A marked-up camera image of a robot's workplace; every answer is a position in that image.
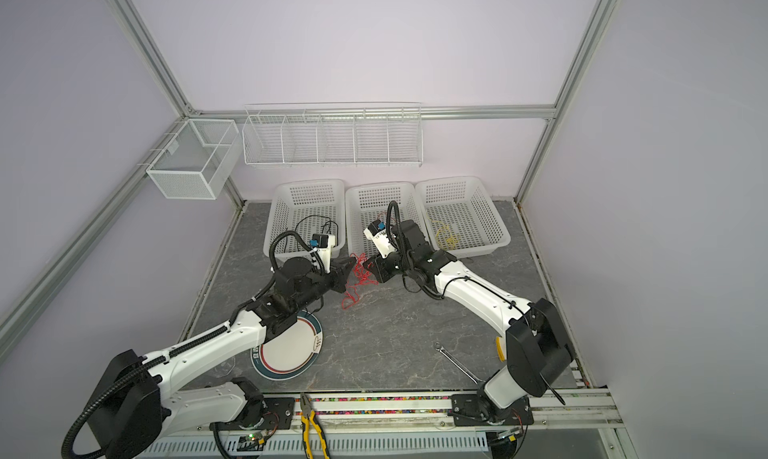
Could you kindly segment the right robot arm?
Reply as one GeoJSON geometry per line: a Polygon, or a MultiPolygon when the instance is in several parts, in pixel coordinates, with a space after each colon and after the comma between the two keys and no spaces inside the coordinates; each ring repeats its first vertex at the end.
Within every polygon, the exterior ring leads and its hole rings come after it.
{"type": "Polygon", "coordinates": [[[480,383],[476,404],[455,407],[455,416],[499,424],[515,401],[552,391],[553,381],[575,359],[563,319],[549,300],[517,297],[481,278],[450,252],[433,248],[411,220],[396,225],[375,220],[364,236],[376,249],[364,267],[378,282],[397,275],[410,279],[431,299],[465,307],[501,339],[503,366],[480,383]]]}

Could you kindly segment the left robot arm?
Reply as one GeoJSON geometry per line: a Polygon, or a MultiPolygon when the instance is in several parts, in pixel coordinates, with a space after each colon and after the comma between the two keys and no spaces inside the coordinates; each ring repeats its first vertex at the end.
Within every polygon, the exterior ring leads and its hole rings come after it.
{"type": "Polygon", "coordinates": [[[109,363],[66,433],[64,458],[76,457],[75,440],[90,427],[99,447],[93,458],[133,458],[157,439],[195,426],[253,428],[269,410],[248,379],[189,390],[187,384],[231,357],[265,344],[292,327],[298,314],[329,291],[342,293],[356,261],[330,259],[320,267],[294,258],[221,325],[179,344],[137,355],[128,350],[109,363]]]}

